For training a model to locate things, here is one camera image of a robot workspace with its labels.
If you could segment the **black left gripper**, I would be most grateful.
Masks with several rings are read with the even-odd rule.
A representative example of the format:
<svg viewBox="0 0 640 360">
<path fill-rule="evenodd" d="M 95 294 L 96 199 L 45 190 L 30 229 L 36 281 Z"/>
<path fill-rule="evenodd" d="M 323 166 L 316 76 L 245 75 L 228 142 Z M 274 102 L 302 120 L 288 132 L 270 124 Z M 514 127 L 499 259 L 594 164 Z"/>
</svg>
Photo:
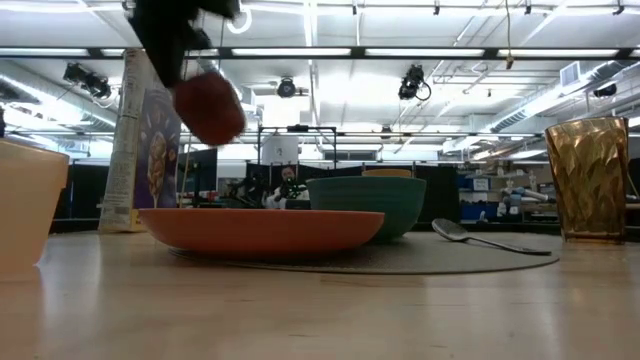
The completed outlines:
<svg viewBox="0 0 640 360">
<path fill-rule="evenodd" d="M 233 19 L 240 5 L 238 0 L 135 0 L 129 22 L 166 88 L 181 81 L 187 51 L 212 47 L 203 29 L 188 24 L 200 11 Z"/>
</svg>

